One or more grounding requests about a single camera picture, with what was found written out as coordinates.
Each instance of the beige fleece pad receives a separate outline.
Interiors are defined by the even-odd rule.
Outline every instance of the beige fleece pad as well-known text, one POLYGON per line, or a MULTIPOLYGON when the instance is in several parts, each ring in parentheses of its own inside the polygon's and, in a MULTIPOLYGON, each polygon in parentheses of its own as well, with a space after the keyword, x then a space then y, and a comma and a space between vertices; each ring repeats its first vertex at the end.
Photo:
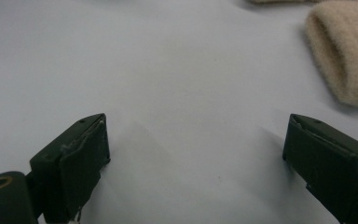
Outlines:
POLYGON ((358 106, 358 2, 321 3, 307 18, 316 63, 338 100, 358 106))

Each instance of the white table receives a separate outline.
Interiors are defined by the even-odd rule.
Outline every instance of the white table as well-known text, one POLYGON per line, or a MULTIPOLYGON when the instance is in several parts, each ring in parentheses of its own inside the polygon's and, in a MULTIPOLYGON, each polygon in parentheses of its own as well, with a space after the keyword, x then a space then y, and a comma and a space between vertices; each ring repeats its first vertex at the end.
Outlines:
POLYGON ((358 140, 358 109, 336 102, 307 46, 311 7, 1 0, 0 173, 30 172, 104 112, 112 161, 82 223, 337 223, 282 160, 291 113, 358 140))

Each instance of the white surface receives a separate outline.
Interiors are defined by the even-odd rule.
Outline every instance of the white surface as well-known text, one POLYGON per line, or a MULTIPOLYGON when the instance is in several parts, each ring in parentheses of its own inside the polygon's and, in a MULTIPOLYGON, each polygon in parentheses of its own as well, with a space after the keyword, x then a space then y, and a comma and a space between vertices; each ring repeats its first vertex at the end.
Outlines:
POLYGON ((358 139, 306 45, 311 6, 0 1, 0 173, 104 112, 82 223, 337 223, 281 159, 290 113, 358 139))

